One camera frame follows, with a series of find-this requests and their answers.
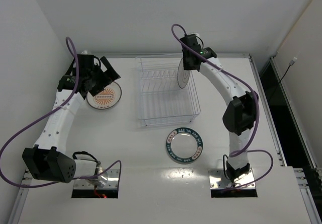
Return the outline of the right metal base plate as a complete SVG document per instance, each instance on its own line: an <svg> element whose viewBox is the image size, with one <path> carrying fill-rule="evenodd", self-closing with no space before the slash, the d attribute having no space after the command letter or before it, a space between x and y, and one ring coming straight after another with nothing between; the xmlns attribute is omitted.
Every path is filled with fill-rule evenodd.
<svg viewBox="0 0 322 224"><path fill-rule="evenodd" d="M221 190L231 187L247 190L256 189L252 169L250 169L248 173L235 178L233 182L224 176L223 169L210 169L208 173L211 190Z"/></svg>

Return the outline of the orange sunburst plate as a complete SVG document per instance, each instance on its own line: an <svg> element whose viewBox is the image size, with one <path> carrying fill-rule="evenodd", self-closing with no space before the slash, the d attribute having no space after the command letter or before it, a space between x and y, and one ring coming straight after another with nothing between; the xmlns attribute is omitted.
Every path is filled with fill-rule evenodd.
<svg viewBox="0 0 322 224"><path fill-rule="evenodd" d="M87 94L86 101L94 109L107 110L115 106L121 99L122 89L117 82L106 86L100 93L92 96Z"/></svg>

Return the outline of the metal base plate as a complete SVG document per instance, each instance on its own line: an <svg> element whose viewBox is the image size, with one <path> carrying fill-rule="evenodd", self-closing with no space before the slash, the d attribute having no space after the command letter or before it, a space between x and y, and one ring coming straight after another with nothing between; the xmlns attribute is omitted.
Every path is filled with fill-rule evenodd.
<svg viewBox="0 0 322 224"><path fill-rule="evenodd" d="M77 179L74 181L74 190L116 190L119 181L119 169L110 169L96 179Z"/></svg>
<svg viewBox="0 0 322 224"><path fill-rule="evenodd" d="M233 182L224 176L223 169L210 169L208 173L211 190L221 190L231 187L247 190L256 189L252 169L250 169L248 173L235 178Z"/></svg>

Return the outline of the green rimmed lettered plate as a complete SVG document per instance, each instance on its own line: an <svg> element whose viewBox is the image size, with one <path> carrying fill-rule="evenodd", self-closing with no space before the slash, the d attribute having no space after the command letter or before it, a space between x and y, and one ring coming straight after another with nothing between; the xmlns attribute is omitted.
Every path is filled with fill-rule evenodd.
<svg viewBox="0 0 322 224"><path fill-rule="evenodd" d="M176 128L166 138L167 154L178 164L187 165L196 162L203 148L200 134L191 128Z"/></svg>

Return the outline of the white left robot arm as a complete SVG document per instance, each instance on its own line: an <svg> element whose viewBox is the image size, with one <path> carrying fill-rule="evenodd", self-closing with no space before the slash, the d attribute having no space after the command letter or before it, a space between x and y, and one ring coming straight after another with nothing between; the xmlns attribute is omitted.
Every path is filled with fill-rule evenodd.
<svg viewBox="0 0 322 224"><path fill-rule="evenodd" d="M60 79L53 106L40 137L22 158L36 180L69 183L72 179L97 180L100 161L74 159L65 154L74 117L90 94L95 96L120 76L106 57L79 54Z"/></svg>

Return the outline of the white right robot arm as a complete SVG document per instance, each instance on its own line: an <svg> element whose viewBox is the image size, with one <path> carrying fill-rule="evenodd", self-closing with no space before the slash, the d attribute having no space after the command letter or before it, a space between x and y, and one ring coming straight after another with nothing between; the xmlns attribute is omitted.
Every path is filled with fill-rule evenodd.
<svg viewBox="0 0 322 224"><path fill-rule="evenodd" d="M202 48L197 35L185 34L180 41L183 43L183 57L177 73L179 87L185 88L190 72L197 70L213 84L227 105L222 117L229 132L229 157L224 172L227 179L234 181L250 170L244 148L257 120L258 96L227 75L216 53L209 47Z"/></svg>

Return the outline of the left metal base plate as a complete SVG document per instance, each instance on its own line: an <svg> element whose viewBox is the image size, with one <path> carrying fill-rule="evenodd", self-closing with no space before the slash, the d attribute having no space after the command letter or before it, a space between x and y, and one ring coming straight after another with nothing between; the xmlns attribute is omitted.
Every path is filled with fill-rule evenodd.
<svg viewBox="0 0 322 224"><path fill-rule="evenodd" d="M119 169L110 169L96 179L77 179L74 181L74 190L116 190L119 181Z"/></svg>

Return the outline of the white plate with dark rim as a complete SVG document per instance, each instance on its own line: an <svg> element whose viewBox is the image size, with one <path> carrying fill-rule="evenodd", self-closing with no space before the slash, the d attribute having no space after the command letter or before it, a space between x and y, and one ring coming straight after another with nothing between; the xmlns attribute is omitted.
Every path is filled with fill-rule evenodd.
<svg viewBox="0 0 322 224"><path fill-rule="evenodd" d="M177 70L177 82L180 89L184 89L189 82L191 72L184 70L184 61L181 59Z"/></svg>

